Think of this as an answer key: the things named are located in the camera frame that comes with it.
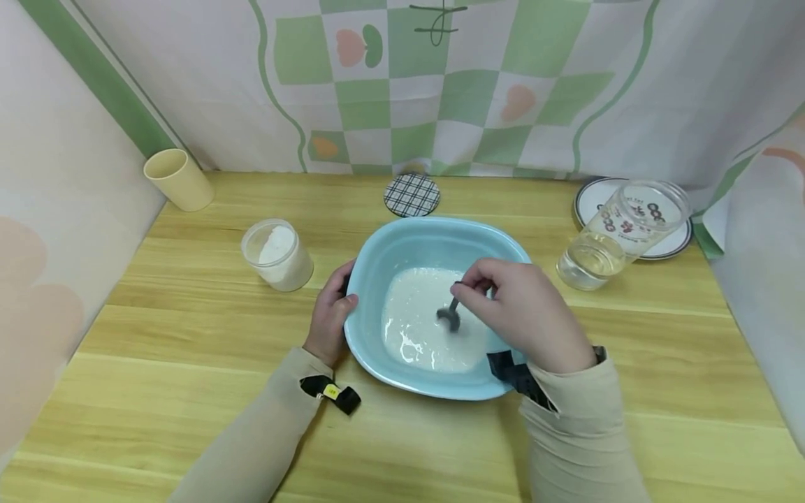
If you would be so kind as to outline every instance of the yellow tag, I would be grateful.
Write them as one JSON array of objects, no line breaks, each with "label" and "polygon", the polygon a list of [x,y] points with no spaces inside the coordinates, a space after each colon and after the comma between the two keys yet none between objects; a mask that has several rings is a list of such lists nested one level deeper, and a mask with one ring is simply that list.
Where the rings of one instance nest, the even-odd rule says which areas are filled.
[{"label": "yellow tag", "polygon": [[338,395],[340,393],[341,393],[341,390],[339,390],[338,386],[336,386],[334,384],[328,384],[327,387],[324,388],[324,391],[322,392],[322,394],[325,397],[331,398],[332,400],[335,400],[336,398],[338,398]]}]

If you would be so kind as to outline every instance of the metal spoon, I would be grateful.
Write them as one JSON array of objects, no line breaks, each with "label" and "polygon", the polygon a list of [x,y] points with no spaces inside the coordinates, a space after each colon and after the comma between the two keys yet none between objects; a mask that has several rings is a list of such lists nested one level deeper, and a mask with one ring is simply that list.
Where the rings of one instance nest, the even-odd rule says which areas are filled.
[{"label": "metal spoon", "polygon": [[448,325],[450,327],[450,332],[456,333],[458,332],[458,327],[461,326],[461,319],[456,312],[456,308],[458,307],[458,299],[453,297],[453,301],[450,303],[450,307],[444,308],[442,307],[438,311],[436,311],[436,318],[438,320],[447,320]]}]

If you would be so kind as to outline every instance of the beige sleeve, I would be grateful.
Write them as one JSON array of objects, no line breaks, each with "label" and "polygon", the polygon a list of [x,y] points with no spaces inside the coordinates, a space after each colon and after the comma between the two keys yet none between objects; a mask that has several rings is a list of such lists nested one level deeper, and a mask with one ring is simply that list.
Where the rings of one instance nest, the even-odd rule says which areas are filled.
[{"label": "beige sleeve", "polygon": [[529,398],[520,413],[531,441],[535,503],[646,503],[648,492],[626,438],[613,362],[558,375],[528,365],[558,412]]},{"label": "beige sleeve", "polygon": [[266,503],[291,466],[320,400],[299,387],[332,370],[293,348],[257,398],[207,447],[168,500],[171,503]]}]

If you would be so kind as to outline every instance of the hand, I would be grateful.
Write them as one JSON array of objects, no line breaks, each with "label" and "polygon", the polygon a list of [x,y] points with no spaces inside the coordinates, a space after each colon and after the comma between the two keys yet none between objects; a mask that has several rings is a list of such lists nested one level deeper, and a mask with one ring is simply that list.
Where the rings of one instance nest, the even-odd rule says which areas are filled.
[{"label": "hand", "polygon": [[584,330],[537,266],[482,258],[461,282],[450,288],[453,296],[540,369],[573,373],[596,364]]},{"label": "hand", "polygon": [[316,297],[310,332],[302,349],[332,368],[344,349],[344,321],[357,306],[357,295],[344,297],[339,291],[345,277],[352,273],[355,260],[336,269]]}]

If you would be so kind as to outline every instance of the blue plastic bowl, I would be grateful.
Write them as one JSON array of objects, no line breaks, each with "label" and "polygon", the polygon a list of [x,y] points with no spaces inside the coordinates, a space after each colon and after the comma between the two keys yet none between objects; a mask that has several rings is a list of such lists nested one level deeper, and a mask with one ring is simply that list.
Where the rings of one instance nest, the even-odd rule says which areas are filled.
[{"label": "blue plastic bowl", "polygon": [[[492,375],[486,359],[467,373],[431,372],[395,360],[382,339],[383,308],[391,280],[397,274],[414,267],[465,271],[481,257],[531,262],[508,234],[456,218],[403,218],[372,234],[357,256],[347,290],[360,299],[344,326],[347,343],[358,363],[383,382],[437,398],[488,400],[509,391],[511,386]],[[507,349],[510,347],[489,330],[486,351]],[[524,361],[517,352],[514,357]]]}]

